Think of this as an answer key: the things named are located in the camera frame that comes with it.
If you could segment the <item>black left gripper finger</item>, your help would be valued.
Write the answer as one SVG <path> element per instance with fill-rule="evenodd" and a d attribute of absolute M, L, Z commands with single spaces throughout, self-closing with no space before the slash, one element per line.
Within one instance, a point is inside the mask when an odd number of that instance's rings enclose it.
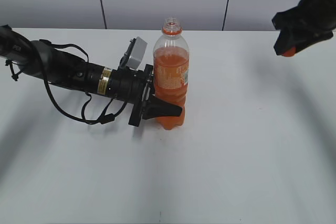
<path fill-rule="evenodd" d="M 182 107 L 163 101 L 150 95 L 145 101 L 145 119 L 160 117 L 178 117 L 182 114 Z"/>

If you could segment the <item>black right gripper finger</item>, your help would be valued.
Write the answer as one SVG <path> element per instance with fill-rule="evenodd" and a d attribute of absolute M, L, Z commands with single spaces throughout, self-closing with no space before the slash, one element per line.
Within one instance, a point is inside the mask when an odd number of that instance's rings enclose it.
<path fill-rule="evenodd" d="M 329 40 L 333 37 L 334 27 L 321 28 L 313 26 L 275 26 L 280 31 L 274 44 L 274 51 L 277 56 L 296 47 L 296 54 L 308 47 Z"/>

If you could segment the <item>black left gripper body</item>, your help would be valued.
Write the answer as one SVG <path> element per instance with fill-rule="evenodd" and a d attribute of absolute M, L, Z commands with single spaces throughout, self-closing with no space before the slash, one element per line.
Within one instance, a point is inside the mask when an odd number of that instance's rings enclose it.
<path fill-rule="evenodd" d="M 112 70 L 109 79 L 109 97 L 133 104 L 129 124 L 139 126 L 143 112 L 143 97 L 149 91 L 153 80 L 153 66 L 145 65 L 144 70 L 130 68 Z"/>

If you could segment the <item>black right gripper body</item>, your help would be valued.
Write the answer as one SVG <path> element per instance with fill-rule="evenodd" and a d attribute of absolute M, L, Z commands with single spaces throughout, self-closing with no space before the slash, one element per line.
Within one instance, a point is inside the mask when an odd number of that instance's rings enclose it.
<path fill-rule="evenodd" d="M 272 18 L 276 30 L 300 27 L 315 32 L 335 29 L 335 0 L 300 0 L 298 5 Z"/>

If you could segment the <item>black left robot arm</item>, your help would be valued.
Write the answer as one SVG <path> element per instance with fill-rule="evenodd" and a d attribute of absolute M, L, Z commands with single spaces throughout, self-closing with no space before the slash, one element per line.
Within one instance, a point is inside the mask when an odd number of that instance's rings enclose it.
<path fill-rule="evenodd" d="M 89 125 L 113 122 L 129 103 L 133 104 L 129 118 L 132 126 L 139 126 L 141 120 L 182 114 L 180 106 L 154 95 L 153 66 L 146 65 L 144 70 L 138 69 L 146 46 L 147 43 L 140 37 L 133 38 L 118 68 L 110 69 L 65 51 L 66 48 L 76 48 L 85 52 L 75 44 L 59 45 L 44 39 L 30 41 L 8 25 L 1 26 L 1 57 L 5 58 L 5 65 L 11 70 L 14 65 L 19 68 L 18 72 L 12 72 L 12 79 L 18 80 L 22 73 L 42 79 L 52 104 L 61 114 Z M 57 104 L 51 85 L 81 91 L 88 97 L 96 94 L 110 101 L 119 100 L 123 104 L 115 113 L 107 113 L 107 108 L 104 108 L 95 120 L 86 119 L 84 105 L 81 116 L 76 117 Z"/>

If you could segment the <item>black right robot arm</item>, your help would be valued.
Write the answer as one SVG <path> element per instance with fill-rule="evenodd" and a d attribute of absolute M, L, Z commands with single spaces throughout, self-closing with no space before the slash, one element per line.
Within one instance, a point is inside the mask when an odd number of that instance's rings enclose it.
<path fill-rule="evenodd" d="M 280 31 L 274 44 L 276 55 L 292 57 L 333 37 L 335 0 L 300 0 L 297 6 L 277 12 L 271 21 Z"/>

